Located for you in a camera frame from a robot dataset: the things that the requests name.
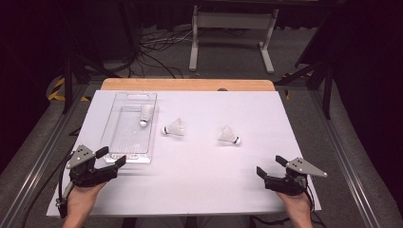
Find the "white feather shuttlecock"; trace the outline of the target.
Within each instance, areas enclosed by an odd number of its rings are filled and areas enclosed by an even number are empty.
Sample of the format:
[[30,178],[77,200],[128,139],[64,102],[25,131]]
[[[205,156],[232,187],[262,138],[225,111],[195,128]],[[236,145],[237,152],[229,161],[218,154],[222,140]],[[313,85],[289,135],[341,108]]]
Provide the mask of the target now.
[[153,116],[154,106],[151,104],[144,104],[141,107],[140,126],[146,127],[151,117]]
[[173,123],[166,125],[162,128],[163,135],[176,135],[183,136],[184,135],[184,125],[181,119],[175,120]]
[[221,131],[221,133],[220,133],[220,135],[218,137],[218,140],[223,141],[223,142],[233,143],[235,145],[240,145],[241,144],[240,137],[228,125],[226,125],[222,129],[222,131]]

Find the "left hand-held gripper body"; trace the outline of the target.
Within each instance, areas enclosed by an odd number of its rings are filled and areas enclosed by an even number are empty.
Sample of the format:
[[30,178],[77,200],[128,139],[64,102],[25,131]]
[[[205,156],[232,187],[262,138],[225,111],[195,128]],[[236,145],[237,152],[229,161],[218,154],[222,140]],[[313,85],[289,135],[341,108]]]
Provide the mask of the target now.
[[115,163],[103,168],[96,168],[95,152],[79,145],[73,152],[71,159],[67,163],[70,180],[79,187],[92,187],[103,182],[115,179],[118,176],[119,168]]

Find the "person's grey pants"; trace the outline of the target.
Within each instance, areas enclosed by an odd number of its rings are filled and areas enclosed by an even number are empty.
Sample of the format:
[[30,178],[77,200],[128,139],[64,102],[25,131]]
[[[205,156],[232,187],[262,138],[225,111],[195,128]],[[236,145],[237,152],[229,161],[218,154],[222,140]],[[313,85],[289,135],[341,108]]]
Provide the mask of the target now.
[[256,228],[249,216],[125,218],[121,228]]

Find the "white table cover sheet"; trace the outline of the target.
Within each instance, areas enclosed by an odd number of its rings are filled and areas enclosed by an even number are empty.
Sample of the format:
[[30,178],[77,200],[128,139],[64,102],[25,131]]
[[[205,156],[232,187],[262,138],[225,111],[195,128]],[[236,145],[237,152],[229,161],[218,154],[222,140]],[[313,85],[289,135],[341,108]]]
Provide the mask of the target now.
[[[163,126],[181,119],[181,137],[156,134],[149,164],[126,164],[101,191],[95,216],[266,214],[283,211],[257,175],[281,177],[301,152],[276,91],[160,91]],[[241,144],[219,141],[230,126]]]

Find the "person's left hand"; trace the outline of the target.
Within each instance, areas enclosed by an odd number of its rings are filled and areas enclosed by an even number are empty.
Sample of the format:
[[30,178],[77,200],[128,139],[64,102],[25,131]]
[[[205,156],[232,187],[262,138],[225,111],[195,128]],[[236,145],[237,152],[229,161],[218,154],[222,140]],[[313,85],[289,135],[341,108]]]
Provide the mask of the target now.
[[89,216],[97,196],[106,183],[101,183],[92,187],[75,186],[70,192],[67,200],[66,220],[86,221]]

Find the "clear plastic storage bin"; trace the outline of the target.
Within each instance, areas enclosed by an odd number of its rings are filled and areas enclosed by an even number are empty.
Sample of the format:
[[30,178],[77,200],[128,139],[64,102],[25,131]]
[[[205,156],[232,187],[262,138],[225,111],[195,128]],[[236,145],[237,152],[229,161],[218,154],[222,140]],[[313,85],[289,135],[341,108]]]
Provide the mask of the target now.
[[[143,105],[154,106],[146,127],[140,126]],[[115,162],[126,156],[127,162],[151,163],[158,112],[156,93],[118,92],[101,139],[101,145],[109,148],[106,161]]]

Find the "aluminium floor rail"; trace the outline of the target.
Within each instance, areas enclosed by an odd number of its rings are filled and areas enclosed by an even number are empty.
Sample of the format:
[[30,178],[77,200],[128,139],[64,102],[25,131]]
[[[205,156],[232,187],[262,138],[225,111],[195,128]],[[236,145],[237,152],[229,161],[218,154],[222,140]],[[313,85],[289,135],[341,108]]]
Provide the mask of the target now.
[[324,111],[322,110],[322,101],[319,94],[316,91],[310,91],[309,94],[318,113],[318,116],[325,128],[325,131],[332,142],[338,165],[341,169],[344,179],[347,182],[347,185],[353,196],[360,216],[362,217],[366,225],[366,228],[380,228],[380,224],[374,214],[374,210],[372,209],[368,198],[364,193],[363,185],[356,171],[348,160],[341,139],[336,132],[335,126],[333,125],[332,121],[326,117]]
[[51,101],[45,113],[0,174],[0,228],[59,228],[62,221],[49,217],[55,206],[59,163],[75,143],[95,90],[78,85],[69,111],[62,101]]

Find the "person's right hand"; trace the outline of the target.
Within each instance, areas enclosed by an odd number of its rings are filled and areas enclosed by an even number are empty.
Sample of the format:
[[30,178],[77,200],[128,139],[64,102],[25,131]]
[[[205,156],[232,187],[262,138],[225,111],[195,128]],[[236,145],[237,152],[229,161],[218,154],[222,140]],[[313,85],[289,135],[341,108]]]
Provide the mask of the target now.
[[282,200],[286,212],[293,221],[311,221],[311,203],[305,194],[289,196],[280,192],[277,195]]

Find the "wooden table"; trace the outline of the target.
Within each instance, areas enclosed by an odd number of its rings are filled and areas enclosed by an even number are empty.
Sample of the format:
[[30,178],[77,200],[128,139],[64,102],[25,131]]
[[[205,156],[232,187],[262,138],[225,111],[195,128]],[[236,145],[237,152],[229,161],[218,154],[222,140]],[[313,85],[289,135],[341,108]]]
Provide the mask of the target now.
[[108,78],[101,90],[275,91],[269,80]]

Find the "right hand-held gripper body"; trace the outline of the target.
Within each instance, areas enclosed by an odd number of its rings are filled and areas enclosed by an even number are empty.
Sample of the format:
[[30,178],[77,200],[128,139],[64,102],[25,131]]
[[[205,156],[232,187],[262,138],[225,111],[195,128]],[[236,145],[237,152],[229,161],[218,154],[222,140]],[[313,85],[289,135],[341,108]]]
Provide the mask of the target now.
[[288,161],[283,178],[267,175],[264,180],[265,188],[280,192],[289,196],[297,196],[308,188],[308,176],[327,178],[328,174],[303,158],[295,158]]

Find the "white metal stand frame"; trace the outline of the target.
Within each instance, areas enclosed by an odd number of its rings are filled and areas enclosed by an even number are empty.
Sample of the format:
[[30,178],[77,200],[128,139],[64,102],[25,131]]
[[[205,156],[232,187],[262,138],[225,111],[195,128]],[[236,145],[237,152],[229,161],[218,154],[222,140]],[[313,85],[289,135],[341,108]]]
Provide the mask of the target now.
[[232,13],[204,12],[199,7],[193,7],[192,15],[192,46],[189,59],[189,70],[195,71],[198,63],[199,39],[198,31],[203,29],[261,29],[266,31],[266,37],[259,42],[259,51],[268,74],[275,72],[269,55],[268,47],[278,19],[278,9],[270,13]]

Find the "black angled stand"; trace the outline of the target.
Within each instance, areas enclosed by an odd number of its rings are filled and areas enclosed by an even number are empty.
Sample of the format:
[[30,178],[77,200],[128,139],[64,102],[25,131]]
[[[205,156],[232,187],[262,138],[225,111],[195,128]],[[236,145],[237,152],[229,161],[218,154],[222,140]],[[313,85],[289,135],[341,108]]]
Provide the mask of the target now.
[[302,76],[311,74],[306,86],[309,90],[317,90],[324,83],[322,110],[330,120],[330,101],[333,84],[333,68],[331,58],[331,44],[334,41],[333,32],[336,24],[336,15],[329,13],[319,25],[314,36],[297,59],[295,67],[304,64],[305,67],[293,72],[285,73],[275,86],[285,86]]

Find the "black tripod stand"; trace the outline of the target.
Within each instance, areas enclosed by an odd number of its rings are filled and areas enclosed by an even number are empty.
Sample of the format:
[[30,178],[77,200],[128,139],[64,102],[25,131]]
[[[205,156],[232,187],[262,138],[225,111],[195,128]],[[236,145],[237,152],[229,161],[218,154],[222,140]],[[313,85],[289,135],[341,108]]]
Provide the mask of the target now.
[[73,79],[76,79],[80,86],[86,86],[90,81],[90,76],[86,67],[91,67],[107,78],[118,78],[118,75],[103,66],[88,60],[79,54],[69,54],[64,66],[65,78],[65,106],[64,114],[67,114],[73,105]]

